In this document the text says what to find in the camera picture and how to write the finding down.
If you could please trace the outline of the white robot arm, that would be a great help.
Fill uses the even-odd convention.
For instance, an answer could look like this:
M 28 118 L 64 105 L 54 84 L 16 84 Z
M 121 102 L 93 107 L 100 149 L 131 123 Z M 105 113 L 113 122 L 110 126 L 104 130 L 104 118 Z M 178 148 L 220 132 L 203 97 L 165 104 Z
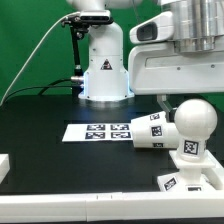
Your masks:
M 123 31 L 111 15 L 142 0 L 66 0 L 89 34 L 80 97 L 113 102 L 135 95 L 224 92 L 224 0 L 152 0 L 162 12 L 133 27 L 128 64 Z

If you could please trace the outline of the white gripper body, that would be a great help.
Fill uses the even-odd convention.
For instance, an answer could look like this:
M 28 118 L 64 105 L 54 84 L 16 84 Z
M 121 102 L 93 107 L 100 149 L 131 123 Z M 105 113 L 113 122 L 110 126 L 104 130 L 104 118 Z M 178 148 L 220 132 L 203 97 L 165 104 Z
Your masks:
M 224 41 L 193 53 L 176 53 L 172 42 L 136 46 L 128 70 L 136 95 L 224 92 Z

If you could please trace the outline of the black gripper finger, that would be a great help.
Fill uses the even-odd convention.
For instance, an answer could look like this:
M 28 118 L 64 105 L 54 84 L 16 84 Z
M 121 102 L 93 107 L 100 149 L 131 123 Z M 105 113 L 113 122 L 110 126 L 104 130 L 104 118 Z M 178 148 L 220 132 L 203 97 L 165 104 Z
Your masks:
M 157 102 L 162 110 L 165 112 L 166 120 L 173 121 L 176 113 L 176 108 L 173 108 L 168 101 L 169 96 L 167 94 L 158 94 Z

